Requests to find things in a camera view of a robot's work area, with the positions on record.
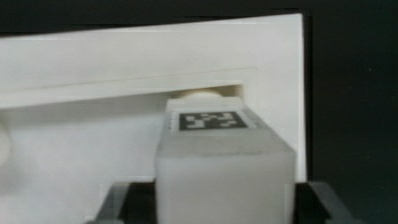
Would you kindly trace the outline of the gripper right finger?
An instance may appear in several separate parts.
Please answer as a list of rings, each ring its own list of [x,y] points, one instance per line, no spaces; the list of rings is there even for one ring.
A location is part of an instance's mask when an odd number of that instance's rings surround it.
[[[293,224],[368,224],[354,216],[325,182],[306,182],[295,186]]]

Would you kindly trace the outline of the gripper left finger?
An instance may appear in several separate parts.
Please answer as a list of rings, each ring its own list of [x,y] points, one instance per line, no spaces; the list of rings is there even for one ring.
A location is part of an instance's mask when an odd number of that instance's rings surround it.
[[[85,224],[156,224],[155,183],[116,183],[96,218]]]

